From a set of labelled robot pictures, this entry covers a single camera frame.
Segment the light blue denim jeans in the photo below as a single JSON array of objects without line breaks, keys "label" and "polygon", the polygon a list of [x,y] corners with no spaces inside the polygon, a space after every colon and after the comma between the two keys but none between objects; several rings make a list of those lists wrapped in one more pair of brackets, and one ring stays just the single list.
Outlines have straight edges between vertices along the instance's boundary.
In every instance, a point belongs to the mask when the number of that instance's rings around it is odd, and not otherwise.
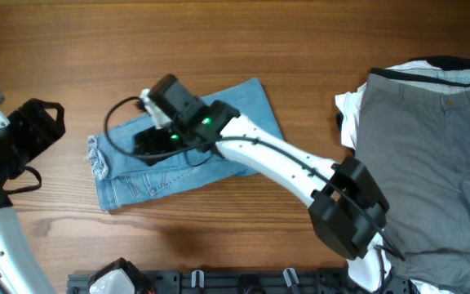
[{"label": "light blue denim jeans", "polygon": [[[272,107],[258,78],[202,98],[207,104],[221,100],[245,114],[267,133],[282,138]],[[200,188],[231,176],[253,176],[256,170],[196,150],[152,166],[120,154],[105,135],[89,136],[87,158],[95,178],[99,205],[109,212],[130,204],[163,198]]]}]

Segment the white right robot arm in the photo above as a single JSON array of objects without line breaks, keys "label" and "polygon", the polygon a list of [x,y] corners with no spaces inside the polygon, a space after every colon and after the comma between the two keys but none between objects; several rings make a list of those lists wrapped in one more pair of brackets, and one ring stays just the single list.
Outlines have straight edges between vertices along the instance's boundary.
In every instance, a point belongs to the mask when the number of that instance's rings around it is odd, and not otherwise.
[{"label": "white right robot arm", "polygon": [[144,98],[136,105],[155,122],[134,137],[134,153],[142,160],[157,163],[197,149],[256,170],[307,207],[316,236],[347,260],[353,282],[369,292],[386,288],[383,252],[389,241],[383,228],[389,205],[363,163],[309,154],[222,101],[159,105]]}]

